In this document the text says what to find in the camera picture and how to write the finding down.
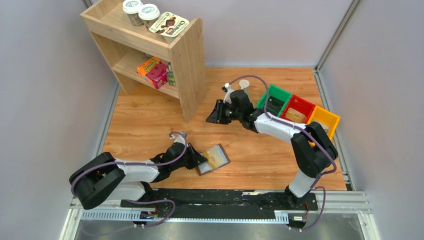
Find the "yellow credit card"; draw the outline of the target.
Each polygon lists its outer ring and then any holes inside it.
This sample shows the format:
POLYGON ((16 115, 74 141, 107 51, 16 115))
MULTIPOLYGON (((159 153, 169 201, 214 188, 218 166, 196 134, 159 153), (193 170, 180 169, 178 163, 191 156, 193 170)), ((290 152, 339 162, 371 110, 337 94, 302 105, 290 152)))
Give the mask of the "yellow credit card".
POLYGON ((214 145, 204 151, 203 156, 207 158, 208 164, 212 169, 220 168, 229 163, 229 159, 220 144, 214 145))

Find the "brown leather card holder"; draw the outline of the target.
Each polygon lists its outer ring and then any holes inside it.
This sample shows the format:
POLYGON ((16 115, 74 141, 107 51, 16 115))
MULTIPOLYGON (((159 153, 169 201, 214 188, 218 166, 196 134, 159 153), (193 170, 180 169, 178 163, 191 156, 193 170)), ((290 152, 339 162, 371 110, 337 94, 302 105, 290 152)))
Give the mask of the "brown leather card holder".
POLYGON ((200 153, 206 161, 196 167, 199 176, 211 173, 231 162, 224 147, 217 144, 200 153))

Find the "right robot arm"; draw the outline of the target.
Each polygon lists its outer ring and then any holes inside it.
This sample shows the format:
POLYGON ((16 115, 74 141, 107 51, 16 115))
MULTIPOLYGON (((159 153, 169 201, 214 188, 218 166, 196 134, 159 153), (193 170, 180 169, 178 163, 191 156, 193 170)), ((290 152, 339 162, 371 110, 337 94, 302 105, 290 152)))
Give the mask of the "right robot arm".
POLYGON ((299 170, 286 191, 297 199, 308 194, 338 158, 333 142, 319 123, 295 123, 255 108, 243 90, 228 90, 205 121, 220 125, 238 121, 247 130, 289 143, 299 170))

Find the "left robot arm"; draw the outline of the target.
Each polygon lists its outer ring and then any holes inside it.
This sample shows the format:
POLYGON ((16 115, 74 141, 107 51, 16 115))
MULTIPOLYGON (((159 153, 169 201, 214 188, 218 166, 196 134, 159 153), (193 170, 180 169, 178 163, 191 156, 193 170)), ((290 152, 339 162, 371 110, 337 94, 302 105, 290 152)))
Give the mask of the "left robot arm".
POLYGON ((85 210, 109 200, 139 200, 146 184, 167 179, 180 168, 194 169, 208 159, 189 143, 174 142, 166 152, 141 162, 123 162, 103 152, 69 178, 72 194, 85 210))

